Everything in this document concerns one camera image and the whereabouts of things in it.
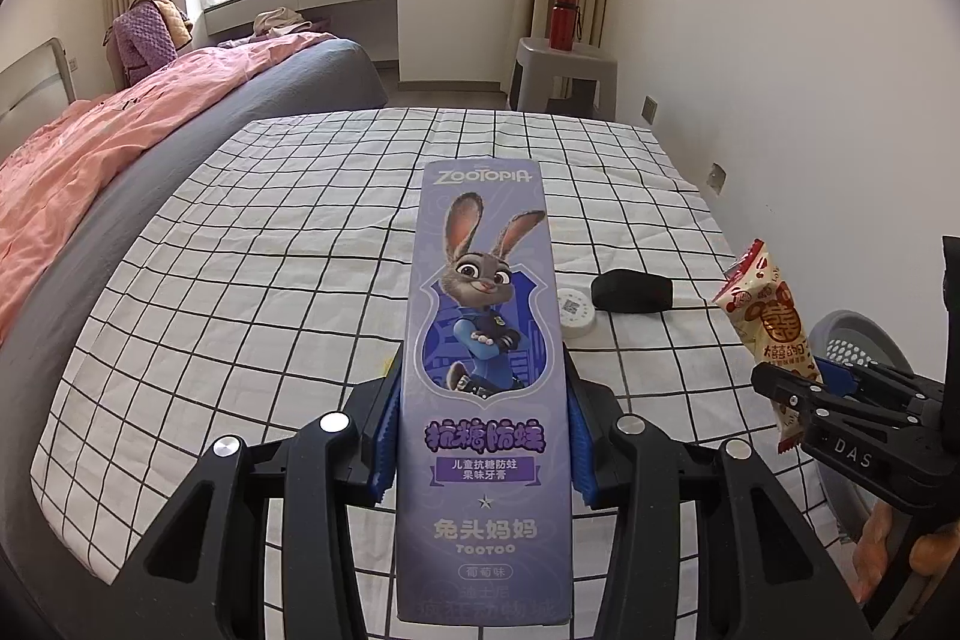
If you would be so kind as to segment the right hand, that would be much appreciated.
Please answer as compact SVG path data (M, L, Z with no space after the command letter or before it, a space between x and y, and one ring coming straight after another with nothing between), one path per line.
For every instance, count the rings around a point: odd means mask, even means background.
M851 593L859 604L866 603L880 585L892 562L892 537L895 512L879 500L862 526L862 533L853 554L854 580ZM916 575L928 580L919 604L926 604L946 576L958 551L958 523L921 536L910 552L910 567Z

